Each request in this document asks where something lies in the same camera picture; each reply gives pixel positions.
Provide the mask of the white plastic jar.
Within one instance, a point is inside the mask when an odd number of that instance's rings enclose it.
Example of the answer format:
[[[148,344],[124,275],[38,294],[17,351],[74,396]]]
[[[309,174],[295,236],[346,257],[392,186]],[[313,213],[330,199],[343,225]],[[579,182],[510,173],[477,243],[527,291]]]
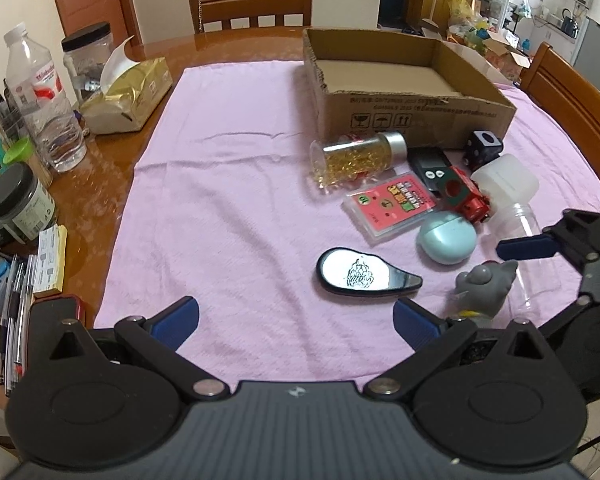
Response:
[[[504,154],[471,174],[471,180],[489,199],[495,214],[513,204],[528,204],[539,189],[539,180],[514,155]]]

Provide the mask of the black digital timer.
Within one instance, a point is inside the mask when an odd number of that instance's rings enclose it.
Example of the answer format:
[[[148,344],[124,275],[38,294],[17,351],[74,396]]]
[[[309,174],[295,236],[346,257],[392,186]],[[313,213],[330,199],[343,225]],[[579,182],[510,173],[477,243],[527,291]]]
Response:
[[[428,191],[435,196],[439,196],[440,193],[436,185],[438,171],[451,166],[445,152],[441,148],[410,148],[407,161],[411,170],[428,188]]]

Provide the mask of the pink table cloth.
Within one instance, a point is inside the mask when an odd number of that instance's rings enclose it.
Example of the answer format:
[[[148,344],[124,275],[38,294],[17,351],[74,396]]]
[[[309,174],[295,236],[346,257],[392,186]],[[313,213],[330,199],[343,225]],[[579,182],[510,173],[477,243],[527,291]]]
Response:
[[[391,299],[317,283],[326,249],[370,245],[310,176],[315,130],[299,62],[186,70],[135,166],[96,325],[193,296],[181,354],[232,385],[362,384],[407,358]]]

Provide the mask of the yellow sticky note pad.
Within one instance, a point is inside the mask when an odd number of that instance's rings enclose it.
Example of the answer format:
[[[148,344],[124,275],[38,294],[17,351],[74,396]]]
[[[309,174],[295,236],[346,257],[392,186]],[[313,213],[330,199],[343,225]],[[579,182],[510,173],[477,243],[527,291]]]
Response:
[[[38,236],[38,254],[33,280],[33,296],[59,295],[64,288],[68,230],[50,226]]]

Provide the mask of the black teardrop mirror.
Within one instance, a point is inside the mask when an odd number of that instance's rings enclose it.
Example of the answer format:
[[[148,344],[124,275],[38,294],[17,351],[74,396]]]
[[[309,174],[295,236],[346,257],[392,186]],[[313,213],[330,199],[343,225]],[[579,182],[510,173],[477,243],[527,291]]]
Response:
[[[421,276],[393,266],[385,259],[345,247],[327,249],[317,259],[318,282],[335,295],[385,297],[417,292]]]

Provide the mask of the red toy train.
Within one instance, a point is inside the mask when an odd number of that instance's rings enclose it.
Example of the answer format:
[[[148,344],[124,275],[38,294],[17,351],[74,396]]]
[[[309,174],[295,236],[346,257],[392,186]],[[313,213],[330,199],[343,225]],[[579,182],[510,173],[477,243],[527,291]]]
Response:
[[[436,188],[446,209],[460,214],[472,224],[490,217],[490,200],[463,170],[447,166],[438,170],[436,175]]]

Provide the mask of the teal round case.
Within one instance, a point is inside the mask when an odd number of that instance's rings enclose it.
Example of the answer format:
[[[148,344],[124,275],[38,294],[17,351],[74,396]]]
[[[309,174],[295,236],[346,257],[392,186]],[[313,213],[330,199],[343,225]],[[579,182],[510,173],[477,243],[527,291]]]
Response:
[[[438,211],[422,222],[417,245],[434,262],[455,266],[468,259],[477,247],[474,226],[453,211]]]

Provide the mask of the clear plastic jar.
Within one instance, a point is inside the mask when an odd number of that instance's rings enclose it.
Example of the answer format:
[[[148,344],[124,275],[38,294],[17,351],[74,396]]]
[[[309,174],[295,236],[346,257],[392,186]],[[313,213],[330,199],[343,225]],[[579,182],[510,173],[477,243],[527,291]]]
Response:
[[[505,248],[496,254],[503,261],[518,262],[516,278],[507,296],[511,316],[529,320],[540,317],[542,301],[559,288],[550,242],[544,240],[529,204],[514,203],[500,208],[489,221],[495,244]]]

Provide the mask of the clear water bottle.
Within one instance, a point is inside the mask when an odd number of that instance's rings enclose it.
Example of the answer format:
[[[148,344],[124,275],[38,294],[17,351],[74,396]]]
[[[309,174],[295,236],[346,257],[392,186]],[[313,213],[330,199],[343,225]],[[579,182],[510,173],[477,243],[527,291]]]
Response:
[[[29,37],[25,24],[4,35],[6,84],[42,159],[64,174],[86,154],[83,129],[66,95],[50,50]]]

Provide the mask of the grey elephant toy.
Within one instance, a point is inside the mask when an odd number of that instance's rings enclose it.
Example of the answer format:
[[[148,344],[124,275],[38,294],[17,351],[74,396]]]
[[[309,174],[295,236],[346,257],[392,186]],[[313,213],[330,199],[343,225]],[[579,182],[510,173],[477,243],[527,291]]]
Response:
[[[453,314],[489,324],[500,313],[516,280],[518,262],[486,261],[457,275],[451,294]]]

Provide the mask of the glass bottle of yellow capsules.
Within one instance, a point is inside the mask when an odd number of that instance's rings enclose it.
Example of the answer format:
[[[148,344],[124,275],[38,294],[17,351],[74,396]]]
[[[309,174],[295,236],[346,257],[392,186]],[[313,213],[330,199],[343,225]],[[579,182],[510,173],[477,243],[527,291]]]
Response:
[[[382,174],[407,160],[402,133],[386,131],[366,139],[335,143],[313,141],[309,149],[312,174],[319,188],[333,188]]]

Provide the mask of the pink card pack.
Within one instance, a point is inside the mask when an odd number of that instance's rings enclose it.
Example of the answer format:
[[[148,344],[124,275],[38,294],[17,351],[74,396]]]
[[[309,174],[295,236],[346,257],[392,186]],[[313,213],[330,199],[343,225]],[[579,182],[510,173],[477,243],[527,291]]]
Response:
[[[438,210],[438,199],[411,171],[348,194],[342,208],[366,242],[388,242]]]

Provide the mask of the wooden chair right side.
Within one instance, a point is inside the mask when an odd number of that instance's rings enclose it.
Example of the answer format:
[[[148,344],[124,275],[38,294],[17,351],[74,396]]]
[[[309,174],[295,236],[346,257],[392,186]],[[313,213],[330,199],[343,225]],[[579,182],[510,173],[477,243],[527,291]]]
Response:
[[[600,179],[600,90],[546,42],[522,71],[520,88],[562,127]]]

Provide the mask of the purple black toy train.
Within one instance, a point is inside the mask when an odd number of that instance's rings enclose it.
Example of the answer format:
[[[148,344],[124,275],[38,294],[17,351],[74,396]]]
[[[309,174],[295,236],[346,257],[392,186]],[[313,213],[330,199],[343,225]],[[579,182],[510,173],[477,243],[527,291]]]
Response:
[[[470,171],[475,171],[498,158],[503,148],[502,141],[491,131],[474,131],[465,144],[464,164]]]

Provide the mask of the dark-lidded small jar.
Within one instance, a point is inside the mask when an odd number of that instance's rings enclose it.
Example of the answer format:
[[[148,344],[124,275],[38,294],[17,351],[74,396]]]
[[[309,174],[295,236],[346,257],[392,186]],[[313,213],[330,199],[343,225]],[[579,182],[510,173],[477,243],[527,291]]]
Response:
[[[33,242],[56,219],[56,202],[25,162],[0,175],[0,222],[25,243]]]

